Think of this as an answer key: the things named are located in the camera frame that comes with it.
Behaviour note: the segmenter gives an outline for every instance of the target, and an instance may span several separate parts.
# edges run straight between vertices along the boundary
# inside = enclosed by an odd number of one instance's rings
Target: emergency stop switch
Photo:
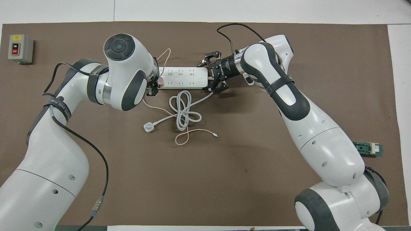
[[[18,55],[18,43],[13,43],[12,55]]]
[[[33,40],[26,35],[10,35],[8,58],[20,64],[33,60]]]

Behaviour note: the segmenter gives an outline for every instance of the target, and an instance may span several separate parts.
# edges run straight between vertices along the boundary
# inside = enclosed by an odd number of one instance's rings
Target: black cable
[[[76,132],[72,131],[71,129],[69,129],[68,127],[64,126],[62,123],[60,123],[60,121],[58,121],[58,120],[55,118],[55,116],[52,116],[52,119],[53,119],[54,122],[55,122],[56,124],[58,124],[60,127],[64,128],[66,131],[70,132],[71,134],[75,135],[77,138],[79,138],[79,139],[81,139],[82,141],[86,142],[88,145],[90,145],[94,150],[96,150],[96,151],[100,154],[101,158],[102,158],[103,161],[104,161],[104,164],[106,165],[106,185],[104,186],[104,190],[103,190],[103,193],[102,193],[102,196],[104,196],[104,195],[106,194],[107,185],[108,185],[108,183],[109,183],[109,165],[108,165],[107,160],[106,160],[106,158],[104,157],[103,153],[100,152],[100,150],[99,150],[96,146],[94,146],[94,144],[92,144],[90,141],[88,141],[86,138],[80,136],[80,135],[77,134]]]
[[[383,211],[384,211],[384,210],[381,210],[380,213],[378,214],[378,217],[377,217],[377,220],[376,220],[375,224],[378,225],[378,223],[380,223],[380,219],[381,219],[381,216],[382,216],[382,214],[383,214]]]
[[[371,167],[365,167],[366,169],[370,170],[371,172],[377,174],[377,176],[379,178],[381,178],[381,181],[387,186],[387,182],[384,180],[384,177],[381,176],[381,174],[379,172],[377,172],[375,169],[371,168]]]
[[[250,31],[252,31],[254,34],[256,34],[263,42],[267,42],[259,33],[257,33],[255,30],[253,30],[251,27],[249,27],[249,26],[247,26],[247,25],[245,25],[245,24],[242,24],[242,23],[229,23],[229,24],[226,24],[226,25],[222,25],[222,26],[220,26],[219,28],[217,28],[217,32],[218,32],[219,34],[221,34],[222,36],[224,36],[225,38],[227,38],[227,39],[230,41],[231,52],[232,52],[233,54],[234,54],[233,42],[232,42],[231,39],[228,38],[225,34],[223,34],[222,32],[219,31],[221,28],[224,28],[224,27],[226,27],[226,26],[231,26],[231,25],[240,25],[240,26],[243,26],[243,27],[249,29]]]
[[[384,177],[383,177],[379,172],[377,172],[377,171],[376,171],[375,169],[373,169],[372,167],[365,167],[365,169],[368,169],[368,170],[370,170],[371,172],[375,173],[379,178],[381,178],[381,181],[385,184],[385,186],[387,186],[387,182],[384,180]],[[382,216],[382,214],[383,214],[383,211],[384,211],[384,210],[381,210],[381,211],[378,213],[378,217],[377,217],[377,220],[375,221],[375,224],[378,225],[378,223],[380,223],[380,219],[381,219],[381,216]]]
[[[93,219],[93,217],[90,217],[90,219],[88,221],[86,221],[86,223],[84,223],[77,231],[82,230],[86,225],[88,225],[88,223],[90,223],[90,221]]]
[[[80,73],[82,73],[82,74],[84,74],[84,75],[87,75],[87,76],[90,74],[90,73],[81,71],[81,70],[73,67],[72,65],[70,65],[70,64],[68,64],[68,63],[66,63],[66,62],[60,62],[60,63],[58,63],[58,64],[55,66],[54,72],[53,72],[53,76],[51,77],[51,81],[50,81],[50,83],[47,85],[47,87],[46,87],[46,89],[44,90],[44,92],[43,92],[42,95],[50,95],[50,96],[53,96],[53,97],[54,97],[53,94],[47,93],[47,91],[48,91],[48,89],[51,87],[51,85],[53,84],[54,78],[55,78],[55,74],[57,73],[57,69],[58,69],[58,67],[61,66],[61,65],[69,66],[71,69],[73,69],[73,70],[75,70],[75,71],[77,71],[77,72],[80,72]]]

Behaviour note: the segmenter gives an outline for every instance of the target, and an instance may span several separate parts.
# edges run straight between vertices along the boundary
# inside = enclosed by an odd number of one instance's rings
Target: black strap
[[[277,91],[280,87],[286,85],[289,82],[294,83],[293,78],[291,78],[291,76],[289,75],[284,75],[284,76],[282,75],[278,80],[274,81],[274,83],[269,85],[266,91],[269,95],[271,95],[272,93]]]
[[[67,105],[63,102],[63,100],[60,100],[59,98],[56,98],[56,97],[51,97],[43,107],[46,107],[49,105],[60,110],[61,113],[66,118],[66,121],[67,122],[69,121],[70,117],[72,116],[72,113],[70,112],[69,107],[67,107]]]
[[[98,65],[96,68],[94,68],[93,71],[90,72],[90,74],[88,75],[88,82],[87,82],[87,96],[88,99],[96,104],[100,104],[97,101],[96,98],[96,86],[97,86],[97,81],[99,80],[99,76],[101,74],[106,73],[109,70],[109,67],[106,65]]]

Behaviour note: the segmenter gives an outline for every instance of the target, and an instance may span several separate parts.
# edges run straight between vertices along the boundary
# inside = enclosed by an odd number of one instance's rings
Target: power outlet
[[[208,85],[208,70],[205,67],[166,67],[157,82],[160,90],[202,89]]]

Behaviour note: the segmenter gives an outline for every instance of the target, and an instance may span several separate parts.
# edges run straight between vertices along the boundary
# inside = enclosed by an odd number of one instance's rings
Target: plug
[[[163,77],[158,77],[157,79],[157,84],[160,85],[160,87],[164,86],[164,79]]]
[[[154,130],[154,124],[151,122],[146,123],[143,127],[146,132],[151,132]]]

